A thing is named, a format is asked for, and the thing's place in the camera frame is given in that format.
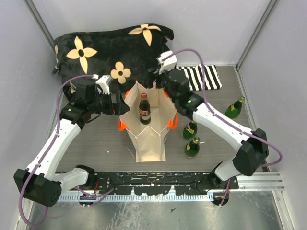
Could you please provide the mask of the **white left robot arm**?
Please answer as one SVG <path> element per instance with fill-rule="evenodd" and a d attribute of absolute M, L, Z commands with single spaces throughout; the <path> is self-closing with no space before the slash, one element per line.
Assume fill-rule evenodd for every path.
<path fill-rule="evenodd" d="M 55 130 L 38 156 L 26 169 L 17 169 L 13 176 L 20 192 L 19 202 L 26 198 L 51 207 L 62 193 L 75 187 L 81 186 L 85 190 L 94 188 L 96 176 L 93 168 L 77 165 L 59 175 L 56 175 L 56 169 L 82 128 L 94 121 L 93 114 L 123 115 L 130 110 L 120 91 L 116 91 L 115 99 L 113 102 L 111 94 L 101 84 L 95 83 L 80 86 L 72 94 L 68 104 L 58 115 Z"/>

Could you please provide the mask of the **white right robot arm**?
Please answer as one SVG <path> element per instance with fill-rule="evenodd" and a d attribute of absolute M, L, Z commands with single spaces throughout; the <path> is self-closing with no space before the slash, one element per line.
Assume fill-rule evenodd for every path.
<path fill-rule="evenodd" d="M 208 127 L 237 151 L 234 158 L 219 163 L 211 171 L 210 182 L 214 188 L 222 188 L 231 177 L 254 174 L 269 155 L 264 130 L 244 127 L 205 103 L 189 89 L 188 79 L 178 69 L 160 73 L 150 68 L 148 74 L 149 87 L 165 90 L 182 116 Z"/>

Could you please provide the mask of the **cola bottle red cap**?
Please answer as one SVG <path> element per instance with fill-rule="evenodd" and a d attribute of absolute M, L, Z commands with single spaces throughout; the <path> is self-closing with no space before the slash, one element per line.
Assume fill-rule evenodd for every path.
<path fill-rule="evenodd" d="M 140 122 L 143 125 L 148 125 L 151 122 L 151 109 L 148 102 L 147 94 L 141 93 L 141 101 L 139 104 Z"/>

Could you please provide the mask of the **beige canvas bag orange handles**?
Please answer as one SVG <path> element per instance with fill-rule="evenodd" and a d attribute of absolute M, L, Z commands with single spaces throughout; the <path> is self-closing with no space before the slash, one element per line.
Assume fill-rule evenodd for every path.
<path fill-rule="evenodd" d="M 139 104 L 141 94 L 146 93 L 151 109 L 151 121 L 144 125 L 140 121 Z M 126 92 L 124 102 L 130 111 L 119 117 L 119 131 L 127 131 L 136 150 L 136 162 L 166 161 L 165 144 L 171 129 L 176 129 L 178 113 L 163 89 L 144 88 L 136 82 Z"/>

